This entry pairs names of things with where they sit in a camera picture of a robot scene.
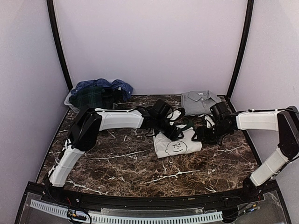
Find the white and green raglan shirt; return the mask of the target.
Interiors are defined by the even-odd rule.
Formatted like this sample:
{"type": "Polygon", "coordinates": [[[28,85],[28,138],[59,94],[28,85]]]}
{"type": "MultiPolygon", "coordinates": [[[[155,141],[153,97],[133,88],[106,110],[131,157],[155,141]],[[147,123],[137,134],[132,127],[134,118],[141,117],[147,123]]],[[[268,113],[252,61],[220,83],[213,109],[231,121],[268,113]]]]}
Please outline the white and green raglan shirt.
{"type": "Polygon", "coordinates": [[[181,124],[177,124],[176,127],[181,128],[184,135],[182,139],[176,141],[171,141],[163,133],[155,131],[153,142],[158,159],[181,154],[191,154],[202,150],[202,143],[200,141],[192,141],[192,136],[195,134],[192,121],[184,121],[181,124]]]}

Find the dark green plaid garment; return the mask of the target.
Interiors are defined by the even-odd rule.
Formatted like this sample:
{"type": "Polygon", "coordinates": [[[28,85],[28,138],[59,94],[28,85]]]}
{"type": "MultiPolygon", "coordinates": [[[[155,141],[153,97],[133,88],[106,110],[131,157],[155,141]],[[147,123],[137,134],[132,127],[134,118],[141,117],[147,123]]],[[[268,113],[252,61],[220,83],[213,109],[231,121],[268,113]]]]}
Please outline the dark green plaid garment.
{"type": "Polygon", "coordinates": [[[83,109],[88,106],[91,108],[100,108],[103,106],[102,96],[105,90],[101,86],[91,86],[81,89],[76,95],[71,95],[69,102],[77,107],[83,109]]]}

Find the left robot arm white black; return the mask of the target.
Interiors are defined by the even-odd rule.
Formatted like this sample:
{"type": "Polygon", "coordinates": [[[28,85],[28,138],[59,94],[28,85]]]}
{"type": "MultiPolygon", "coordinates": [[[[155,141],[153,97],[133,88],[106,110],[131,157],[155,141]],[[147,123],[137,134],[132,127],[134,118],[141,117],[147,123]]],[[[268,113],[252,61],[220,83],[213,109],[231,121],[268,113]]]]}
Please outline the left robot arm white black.
{"type": "Polygon", "coordinates": [[[169,111],[169,106],[163,109],[149,106],[130,110],[81,110],[71,125],[53,167],[44,177],[45,185],[50,186],[48,197],[55,203],[63,203],[66,200],[66,193],[60,188],[65,185],[78,159],[95,146],[100,131],[119,128],[153,129],[172,141],[183,138],[181,128],[170,124],[171,120],[167,117],[169,111]]]}

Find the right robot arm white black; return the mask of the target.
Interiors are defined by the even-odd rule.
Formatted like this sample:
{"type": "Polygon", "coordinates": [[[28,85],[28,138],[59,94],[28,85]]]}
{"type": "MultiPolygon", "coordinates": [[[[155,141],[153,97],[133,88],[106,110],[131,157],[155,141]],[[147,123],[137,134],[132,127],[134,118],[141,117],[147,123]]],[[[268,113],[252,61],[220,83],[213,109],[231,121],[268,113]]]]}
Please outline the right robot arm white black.
{"type": "Polygon", "coordinates": [[[249,176],[244,183],[246,186],[239,191],[238,198],[242,202],[249,202],[256,196],[257,187],[299,158],[299,111],[295,106],[230,112],[223,103],[217,103],[210,111],[214,124],[198,127],[192,141],[220,145],[224,136],[237,130],[268,130],[279,134],[276,150],[249,176]]]}

